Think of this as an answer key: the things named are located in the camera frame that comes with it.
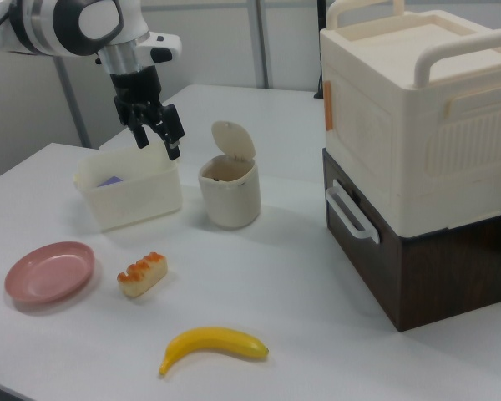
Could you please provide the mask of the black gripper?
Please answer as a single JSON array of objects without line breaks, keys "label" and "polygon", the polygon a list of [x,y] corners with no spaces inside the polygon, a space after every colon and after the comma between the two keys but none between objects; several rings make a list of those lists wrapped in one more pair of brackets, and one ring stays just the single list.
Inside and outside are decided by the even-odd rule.
[{"label": "black gripper", "polygon": [[173,104],[160,102],[161,83],[156,67],[149,66],[131,74],[111,74],[116,96],[115,106],[122,125],[134,135],[139,149],[149,145],[143,124],[150,127],[162,122],[162,140],[170,160],[180,157],[180,139],[185,136],[183,125]]}]

